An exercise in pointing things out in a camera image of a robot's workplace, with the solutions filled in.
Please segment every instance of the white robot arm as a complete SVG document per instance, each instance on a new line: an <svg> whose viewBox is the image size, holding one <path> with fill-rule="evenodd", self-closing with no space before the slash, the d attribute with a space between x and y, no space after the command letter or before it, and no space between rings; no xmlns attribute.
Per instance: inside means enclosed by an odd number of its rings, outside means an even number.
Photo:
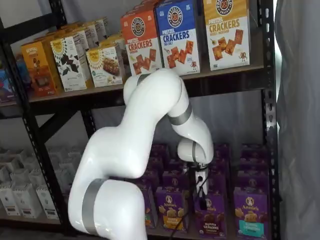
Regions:
<svg viewBox="0 0 320 240"><path fill-rule="evenodd" d="M178 145L182 160L209 164L213 143L207 125L192 111L184 82L173 71L163 68L130 77L123 97L121 124L99 129L85 148L70 191L68 215L72 226L84 233L110 240L147 240L140 189L109 177L143 175L156 125L166 114L174 131L184 137Z"/></svg>

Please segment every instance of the cardboard box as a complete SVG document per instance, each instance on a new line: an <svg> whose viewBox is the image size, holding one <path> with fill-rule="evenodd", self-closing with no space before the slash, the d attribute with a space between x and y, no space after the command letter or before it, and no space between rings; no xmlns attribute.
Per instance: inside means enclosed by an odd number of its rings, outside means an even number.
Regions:
<svg viewBox="0 0 320 240"><path fill-rule="evenodd" d="M48 219L56 219L59 220L59 216L57 214L57 210L55 208L54 202L52 201L50 192L48 190L47 185L41 185L36 189L36 194L40 200L40 203L43 207L45 215Z"/></svg>
<svg viewBox="0 0 320 240"><path fill-rule="evenodd" d="M188 203L186 201L188 194L180 188L159 186L155 195L163 228L172 231L172 229L176 228L181 218L188 212ZM188 225L189 217L186 216L177 227L177 230L187 232Z"/></svg>
<svg viewBox="0 0 320 240"><path fill-rule="evenodd" d="M234 188L235 227L239 238L269 240L268 196L261 189Z"/></svg>
<svg viewBox="0 0 320 240"><path fill-rule="evenodd" d="M124 83L126 73L119 44L90 49L86 56L96 88Z"/></svg>
<svg viewBox="0 0 320 240"><path fill-rule="evenodd" d="M65 92L93 87L80 34L72 32L50 42Z"/></svg>
<svg viewBox="0 0 320 240"><path fill-rule="evenodd" d="M94 23L95 23L96 34L98 36L98 41L101 42L107 39L107 37L110 36L108 18L107 17L100 18L94 21Z"/></svg>
<svg viewBox="0 0 320 240"><path fill-rule="evenodd" d="M149 74L162 68L154 5L124 15L121 26L131 74Z"/></svg>
<svg viewBox="0 0 320 240"><path fill-rule="evenodd" d="M55 58L50 47L53 37L44 37L21 46L23 59L28 68L32 88L37 96L59 94L62 84L55 65Z"/></svg>
<svg viewBox="0 0 320 240"><path fill-rule="evenodd" d="M42 208L36 190L34 190L31 183L15 185L13 194L25 218L36 219L39 217Z"/></svg>
<svg viewBox="0 0 320 240"><path fill-rule="evenodd" d="M180 76L200 73L193 0L164 1L156 7L164 67Z"/></svg>
<svg viewBox="0 0 320 240"><path fill-rule="evenodd" d="M20 209L13 192L14 183L7 181L0 184L0 199L8 216L20 216Z"/></svg>
<svg viewBox="0 0 320 240"><path fill-rule="evenodd" d="M206 209L201 209L200 199L194 194L195 225L199 234L213 239L227 238L224 194L218 187L210 186L205 196Z"/></svg>
<svg viewBox="0 0 320 240"><path fill-rule="evenodd" d="M137 184L137 186L140 188L144 198L145 226L155 229L158 224L158 214L151 186L143 184Z"/></svg>
<svg viewBox="0 0 320 240"><path fill-rule="evenodd" d="M250 64L247 0L203 0L210 69Z"/></svg>

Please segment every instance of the black shelf frame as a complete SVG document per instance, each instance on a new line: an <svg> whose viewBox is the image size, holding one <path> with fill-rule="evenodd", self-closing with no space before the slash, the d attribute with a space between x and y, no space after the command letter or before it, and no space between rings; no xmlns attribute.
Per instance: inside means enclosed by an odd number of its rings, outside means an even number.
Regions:
<svg viewBox="0 0 320 240"><path fill-rule="evenodd" d="M0 105L0 119L22 117L41 170L45 176L52 200L57 209L61 226L59 231L67 235L75 234L68 219L67 205L64 201L57 178L45 146L52 137L77 111L81 111L83 123L88 137L96 131L92 109L123 106L123 90L92 92L68 97L33 101L21 81L16 66L16 60L10 44L41 32L51 27L60 28L67 24L61 0L49 0L52 13L32 20L4 28L0 21L0 57L5 67L10 83L13 86L16 104ZM263 65L261 69L232 72L222 75L206 76L199 79L185 80L189 97L209 96L216 94L261 91L263 141L270 150L269 158L269 208L271 221L271 238L280 240L280 194L278 172L278 132L277 132L277 102L275 78L275 39L274 39L274 6L273 0L257 0L258 26L262 30ZM38 126L36 115L54 114L41 127ZM17 226L17 222L0 224L7 227ZM43 225L46 231L50 226ZM167 237L150 236L151 239L166 239Z"/></svg>

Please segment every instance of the blue package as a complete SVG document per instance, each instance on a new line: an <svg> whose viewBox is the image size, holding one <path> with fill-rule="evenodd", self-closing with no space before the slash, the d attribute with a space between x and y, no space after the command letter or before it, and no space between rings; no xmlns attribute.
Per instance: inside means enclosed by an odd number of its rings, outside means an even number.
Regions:
<svg viewBox="0 0 320 240"><path fill-rule="evenodd" d="M181 75L200 72L195 3L165 0L156 7L164 66Z"/></svg>

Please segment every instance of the yellow cracker box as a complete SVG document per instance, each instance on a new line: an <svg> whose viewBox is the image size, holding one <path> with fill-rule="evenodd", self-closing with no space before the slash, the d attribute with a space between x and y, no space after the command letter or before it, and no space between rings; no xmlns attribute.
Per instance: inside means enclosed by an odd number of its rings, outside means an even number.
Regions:
<svg viewBox="0 0 320 240"><path fill-rule="evenodd" d="M203 0L210 69L250 64L247 0Z"/></svg>
<svg viewBox="0 0 320 240"><path fill-rule="evenodd" d="M86 52L95 87L123 84L126 74L119 44L110 43Z"/></svg>
<svg viewBox="0 0 320 240"><path fill-rule="evenodd" d="M69 92L93 87L79 34L72 32L50 44L64 90Z"/></svg>

